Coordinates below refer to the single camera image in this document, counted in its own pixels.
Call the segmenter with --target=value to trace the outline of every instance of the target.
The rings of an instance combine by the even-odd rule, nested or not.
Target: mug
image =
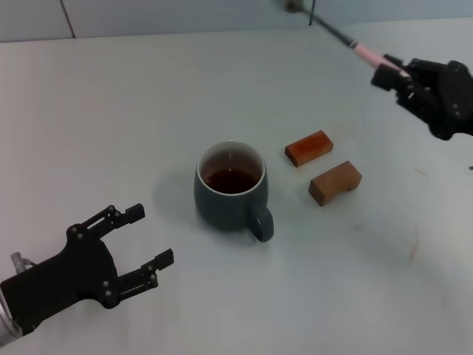
[[[263,243],[273,237],[266,165],[247,144],[222,142],[204,153],[197,164],[194,198],[201,217],[218,229],[249,228]]]

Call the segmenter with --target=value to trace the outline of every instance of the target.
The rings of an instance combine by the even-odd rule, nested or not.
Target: table surface
[[[473,19],[343,27],[382,53],[473,64]],[[119,274],[173,248],[160,287],[88,300],[3,354],[470,354],[473,138],[433,138],[319,28],[0,45],[0,280],[113,203],[147,217],[104,238]],[[335,147],[298,169],[284,147]],[[196,162],[234,139],[265,158],[274,238],[196,216]],[[310,179],[350,160],[321,208]]]

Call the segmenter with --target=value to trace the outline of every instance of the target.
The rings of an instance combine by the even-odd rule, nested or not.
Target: gray ceramic mug
[[[229,169],[251,175],[256,184],[247,191],[227,194],[205,183],[211,175]],[[249,228],[260,242],[267,242],[273,237],[273,216],[266,207],[266,165],[258,152],[247,144],[222,142],[204,153],[197,164],[194,198],[202,218],[218,229],[234,231]]]

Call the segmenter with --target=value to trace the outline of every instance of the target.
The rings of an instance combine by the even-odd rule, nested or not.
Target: small wooden block
[[[328,204],[336,195],[352,191],[361,181],[360,172],[349,161],[336,166],[310,182],[309,193],[320,206]]]
[[[285,154],[294,166],[301,166],[307,162],[331,152],[332,141],[325,135],[324,131],[318,131],[313,135],[301,139],[286,146]]]

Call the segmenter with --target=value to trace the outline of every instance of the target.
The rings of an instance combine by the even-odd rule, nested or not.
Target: robotic hand
[[[52,315],[81,300],[114,308],[121,301],[157,287],[156,270],[174,263],[171,249],[138,270],[118,276],[101,238],[145,217],[143,206],[120,213],[114,206],[67,229],[67,243],[38,265],[12,255],[17,275],[0,283],[0,348],[28,333]]]
[[[447,141],[455,133],[473,135],[473,78],[464,64],[414,59],[404,66],[400,59],[384,57],[402,71],[382,64],[371,84],[394,89],[397,103],[424,121],[437,138]]]

